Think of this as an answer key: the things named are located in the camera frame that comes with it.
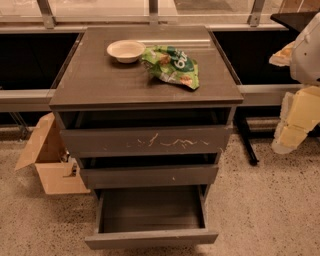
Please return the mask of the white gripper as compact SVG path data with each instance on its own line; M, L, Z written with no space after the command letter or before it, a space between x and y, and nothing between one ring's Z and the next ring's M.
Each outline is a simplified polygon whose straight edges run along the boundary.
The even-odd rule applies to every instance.
M320 84L320 13L317 13L294 42L269 58L269 63L290 65L291 77L302 84ZM280 121L271 144L277 154L296 150L320 123L320 88L307 86L283 98Z

